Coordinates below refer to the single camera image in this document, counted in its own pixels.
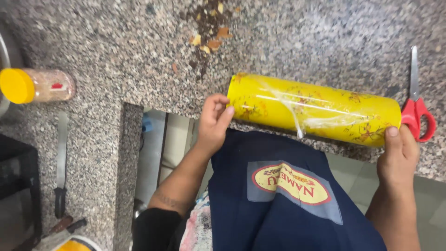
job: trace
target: black knife handle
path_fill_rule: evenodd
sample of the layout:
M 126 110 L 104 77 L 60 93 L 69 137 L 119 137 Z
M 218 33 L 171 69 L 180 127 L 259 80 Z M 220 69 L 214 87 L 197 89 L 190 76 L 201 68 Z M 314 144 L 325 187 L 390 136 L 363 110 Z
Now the black knife handle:
M 87 220 L 85 218 L 82 218 L 78 221 L 76 221 L 75 223 L 69 225 L 66 229 L 68 230 L 68 232 L 70 234 L 74 233 L 74 231 L 76 229 L 79 229 L 82 226 L 86 226 L 87 225 Z
M 57 219 L 63 217 L 65 213 L 65 188 L 55 188 L 54 193 L 56 194 L 56 205 L 54 207 L 54 214 Z

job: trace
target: scissors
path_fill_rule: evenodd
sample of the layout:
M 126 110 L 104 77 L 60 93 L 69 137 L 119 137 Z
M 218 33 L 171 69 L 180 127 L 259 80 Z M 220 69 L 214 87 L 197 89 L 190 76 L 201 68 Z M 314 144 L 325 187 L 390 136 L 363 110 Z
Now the scissors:
M 410 97 L 406 101 L 401 112 L 401 123 L 409 127 L 410 132 L 417 142 L 426 142 L 434 135 L 436 123 L 434 116 L 427 110 L 423 99 L 420 98 L 420 88 L 418 86 L 418 65 L 417 47 L 412 47 L 412 61 L 410 66 Z M 420 137 L 421 116 L 427 118 L 427 131 Z

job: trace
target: hand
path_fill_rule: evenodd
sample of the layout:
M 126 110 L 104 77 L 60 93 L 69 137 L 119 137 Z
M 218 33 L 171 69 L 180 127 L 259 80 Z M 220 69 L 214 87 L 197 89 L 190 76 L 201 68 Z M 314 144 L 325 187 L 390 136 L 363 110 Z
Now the hand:
M 234 107 L 226 108 L 229 99 L 223 94 L 206 98 L 198 126 L 198 139 L 195 147 L 211 157 L 223 145 L 226 129 L 234 115 Z
M 380 185 L 392 191 L 413 191 L 413 177 L 420 158 L 420 147 L 409 128 L 400 130 L 390 126 L 385 131 L 384 153 L 378 158 L 377 171 Z

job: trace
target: plastic wrap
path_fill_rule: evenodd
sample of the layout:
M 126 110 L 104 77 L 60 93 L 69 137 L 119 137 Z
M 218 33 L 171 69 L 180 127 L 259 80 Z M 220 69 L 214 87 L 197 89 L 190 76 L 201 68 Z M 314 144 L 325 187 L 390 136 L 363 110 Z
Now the plastic wrap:
M 227 94 L 234 118 L 365 146 L 382 146 L 388 126 L 400 127 L 390 98 L 260 75 L 234 75 Z

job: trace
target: black sleeve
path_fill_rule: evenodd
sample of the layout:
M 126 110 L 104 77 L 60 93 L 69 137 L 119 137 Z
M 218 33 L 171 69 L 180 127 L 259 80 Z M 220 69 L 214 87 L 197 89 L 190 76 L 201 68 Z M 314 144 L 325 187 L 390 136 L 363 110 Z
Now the black sleeve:
M 181 216 L 175 211 L 150 208 L 135 220 L 132 251 L 165 251 Z

